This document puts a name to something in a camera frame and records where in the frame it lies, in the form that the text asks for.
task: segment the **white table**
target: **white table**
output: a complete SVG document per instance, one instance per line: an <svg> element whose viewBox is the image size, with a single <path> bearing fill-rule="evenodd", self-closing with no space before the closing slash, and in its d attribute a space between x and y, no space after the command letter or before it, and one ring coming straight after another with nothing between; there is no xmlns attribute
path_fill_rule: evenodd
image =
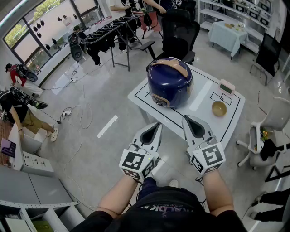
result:
<svg viewBox="0 0 290 232"><path fill-rule="evenodd" d="M219 80L215 77L188 65L193 75L193 91L186 103L176 110L158 106L153 102L148 88L147 79L142 81L129 95L128 98L134 102L142 112L142 115L149 124L146 113L167 126L174 133L184 138L181 119L184 115L198 117L209 124L213 134L225 148L237 125L245 98L235 92L232 96L218 88ZM212 112L214 101L223 101L227 106L227 113L224 117L217 117Z"/></svg>
<svg viewBox="0 0 290 232"><path fill-rule="evenodd" d="M209 41L218 44L231 52L231 58L240 49L240 44L249 41L248 33L246 31L237 31L236 25L234 28L225 26L225 22L213 23L209 33Z"/></svg>

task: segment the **blue rice cooker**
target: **blue rice cooker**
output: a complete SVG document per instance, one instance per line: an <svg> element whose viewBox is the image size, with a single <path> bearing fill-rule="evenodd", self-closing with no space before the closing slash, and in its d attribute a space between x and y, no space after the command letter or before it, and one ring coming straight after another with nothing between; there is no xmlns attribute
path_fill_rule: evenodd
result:
<svg viewBox="0 0 290 232"><path fill-rule="evenodd" d="M193 89L190 68L175 58L154 61L147 78L153 101L164 107L178 107L189 99Z"/></svg>

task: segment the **khaki pants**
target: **khaki pants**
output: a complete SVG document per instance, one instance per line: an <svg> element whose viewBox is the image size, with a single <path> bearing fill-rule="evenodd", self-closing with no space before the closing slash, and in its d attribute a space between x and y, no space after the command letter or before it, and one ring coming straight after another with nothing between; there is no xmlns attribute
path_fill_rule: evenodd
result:
<svg viewBox="0 0 290 232"><path fill-rule="evenodd" d="M34 114L31 112L31 110L28 109L26 116L21 124L34 134L37 134L39 128L42 128L43 123L44 123L43 121L35 117Z"/></svg>

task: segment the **clothing rack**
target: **clothing rack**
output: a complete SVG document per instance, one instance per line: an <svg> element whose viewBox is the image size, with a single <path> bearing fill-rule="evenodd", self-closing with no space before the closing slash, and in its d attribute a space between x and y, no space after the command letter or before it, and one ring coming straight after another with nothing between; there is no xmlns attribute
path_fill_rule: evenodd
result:
<svg viewBox="0 0 290 232"><path fill-rule="evenodd" d="M126 16L120 17L120 18L108 23L107 25L99 28L96 32L93 32L92 34L88 35L82 41L82 44L94 44L94 43L97 43L98 41L100 41L101 39L104 39L106 36L108 36L112 32L116 31L119 34L120 38L123 40L123 42L126 44L128 65L114 62L113 49L111 48L113 67L115 67L115 64L119 64L119 65L128 67L128 71L130 71L129 50L132 50L132 48L128 44L128 35L126 36L126 38L123 38L123 36L121 35L121 32L119 31L119 29L122 26L127 27L127 29L131 30L131 32L133 33L133 35L134 35L133 38L136 38L138 40L138 42L141 44L141 46L142 46L143 45L142 42L139 40L139 38L137 37L136 33L132 30L132 28L129 25L129 23L131 21L136 20L137 18L139 18L141 16L143 16L143 15L132 14L132 15L126 15Z"/></svg>

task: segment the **white chair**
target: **white chair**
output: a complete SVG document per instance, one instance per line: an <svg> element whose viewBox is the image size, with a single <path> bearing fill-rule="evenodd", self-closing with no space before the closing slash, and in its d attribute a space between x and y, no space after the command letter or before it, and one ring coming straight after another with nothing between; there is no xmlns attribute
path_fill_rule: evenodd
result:
<svg viewBox="0 0 290 232"><path fill-rule="evenodd" d="M290 101L281 98L274 97L274 103L270 112L266 115L262 122L252 122L250 127L250 144L246 144L240 140L237 141L238 145L242 145L249 149L248 155L237 165L241 167L248 159L250 159L250 165L254 170L258 166L269 166L276 162L280 150L276 151L274 156L269 156L267 160L263 161L260 155L261 152L261 135L260 128L265 127L268 131L272 131L269 139L271 139L274 144L276 144L276 136L274 131L283 131L287 122L290 119ZM283 142L284 151L286 151L286 143Z"/></svg>

